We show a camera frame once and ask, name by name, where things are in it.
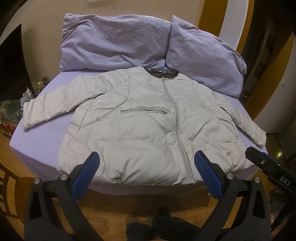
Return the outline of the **beige puffer jacket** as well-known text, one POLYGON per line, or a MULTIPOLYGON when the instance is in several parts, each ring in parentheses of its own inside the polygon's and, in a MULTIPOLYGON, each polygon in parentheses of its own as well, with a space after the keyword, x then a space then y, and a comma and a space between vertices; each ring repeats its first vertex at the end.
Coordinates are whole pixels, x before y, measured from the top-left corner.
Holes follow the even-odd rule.
POLYGON ((201 181, 194 154, 202 151, 223 171, 249 167, 238 132, 255 144, 266 133, 224 96, 189 77, 157 78, 142 67, 81 74, 23 106, 23 129, 72 111, 57 170, 70 173, 92 153, 94 181, 136 186, 201 181))

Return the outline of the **wooden chair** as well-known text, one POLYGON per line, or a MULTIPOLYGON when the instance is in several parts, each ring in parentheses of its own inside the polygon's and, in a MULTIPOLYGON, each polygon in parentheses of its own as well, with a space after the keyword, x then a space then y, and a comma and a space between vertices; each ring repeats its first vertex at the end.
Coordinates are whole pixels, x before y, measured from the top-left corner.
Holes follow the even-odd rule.
POLYGON ((1 164, 1 211, 25 223, 25 213, 33 177, 19 177, 1 164))

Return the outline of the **lavender bed mattress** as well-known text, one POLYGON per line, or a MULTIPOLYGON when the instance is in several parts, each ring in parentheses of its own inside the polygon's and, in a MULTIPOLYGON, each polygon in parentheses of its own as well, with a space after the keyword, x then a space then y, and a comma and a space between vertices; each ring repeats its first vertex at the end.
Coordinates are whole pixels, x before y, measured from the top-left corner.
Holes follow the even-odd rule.
MULTIPOLYGON (((40 93, 45 94, 62 85, 66 85, 76 76, 81 74, 100 75, 102 72, 85 72, 70 71, 59 73, 40 93)), ((249 115, 243 105, 236 98, 220 94, 230 101, 233 106, 241 111, 248 118, 249 115)), ((30 171, 43 181, 56 180, 60 176, 57 171, 57 159, 60 145, 70 125, 73 112, 58 116, 50 121, 42 123, 33 128, 23 130, 22 120, 19 122, 16 130, 9 143, 13 153, 24 163, 30 171)), ((246 148, 253 146, 261 152, 268 154, 266 146, 257 146, 251 138, 238 128, 239 138, 246 148)), ((249 162, 248 169, 235 171, 234 174, 240 179, 249 179, 256 171, 259 170, 252 162, 249 162)), ((126 196, 132 194, 149 194, 164 196, 187 195, 191 192, 205 188, 203 182, 192 185, 175 185, 175 186, 130 186, 121 184, 102 184, 92 182, 90 189, 109 195, 126 196)))

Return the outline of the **cluttered bedside table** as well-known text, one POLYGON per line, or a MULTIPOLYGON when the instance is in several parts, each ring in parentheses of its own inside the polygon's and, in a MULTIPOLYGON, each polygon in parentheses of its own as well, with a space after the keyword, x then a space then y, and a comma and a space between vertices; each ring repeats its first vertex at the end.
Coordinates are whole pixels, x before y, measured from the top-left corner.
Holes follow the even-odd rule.
POLYGON ((27 87, 20 99, 1 101, 1 133, 9 138, 12 137, 23 117, 24 103, 34 98, 33 93, 27 87))

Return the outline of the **right lavender pillow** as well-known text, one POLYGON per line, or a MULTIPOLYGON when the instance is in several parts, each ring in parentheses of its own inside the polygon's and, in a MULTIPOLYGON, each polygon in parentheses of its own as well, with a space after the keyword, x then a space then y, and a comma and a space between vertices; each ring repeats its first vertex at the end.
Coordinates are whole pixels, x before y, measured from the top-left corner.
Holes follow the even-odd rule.
POLYGON ((239 98, 247 65, 215 35, 172 16, 166 66, 219 93, 239 98))

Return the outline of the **lavender pillow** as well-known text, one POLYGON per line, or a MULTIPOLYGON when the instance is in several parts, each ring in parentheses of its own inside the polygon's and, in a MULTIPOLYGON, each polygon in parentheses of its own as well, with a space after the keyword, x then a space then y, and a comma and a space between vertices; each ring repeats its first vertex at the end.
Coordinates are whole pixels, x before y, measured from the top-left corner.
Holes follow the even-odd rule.
POLYGON ((59 70, 112 71, 142 66, 169 73, 165 66, 170 22, 145 15, 76 15, 62 26, 59 70))
POLYGON ((215 35, 172 16, 166 66, 219 93, 239 98, 247 65, 215 35))

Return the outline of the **left lavender pillow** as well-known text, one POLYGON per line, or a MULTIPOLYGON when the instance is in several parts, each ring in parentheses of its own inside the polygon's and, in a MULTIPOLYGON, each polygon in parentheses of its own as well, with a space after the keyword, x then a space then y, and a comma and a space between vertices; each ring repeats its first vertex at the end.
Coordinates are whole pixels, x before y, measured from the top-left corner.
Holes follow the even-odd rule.
POLYGON ((112 71, 142 66, 169 73, 165 66, 170 22, 145 15, 76 15, 62 26, 59 70, 112 71))

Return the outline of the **wooden door frame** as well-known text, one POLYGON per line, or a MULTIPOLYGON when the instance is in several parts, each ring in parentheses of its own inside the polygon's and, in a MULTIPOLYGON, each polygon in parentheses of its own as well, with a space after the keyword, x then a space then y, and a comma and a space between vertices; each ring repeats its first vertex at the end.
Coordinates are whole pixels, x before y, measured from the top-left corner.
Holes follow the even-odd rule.
MULTIPOLYGON (((234 41, 233 48, 242 53, 250 32, 255 1, 203 1, 198 20, 198 28, 210 32, 217 37, 223 33, 234 41)), ((275 39, 274 51, 263 79, 255 87, 250 99, 244 105, 254 120, 266 107, 282 79, 292 52, 293 33, 287 23, 277 15, 278 35, 275 39)))

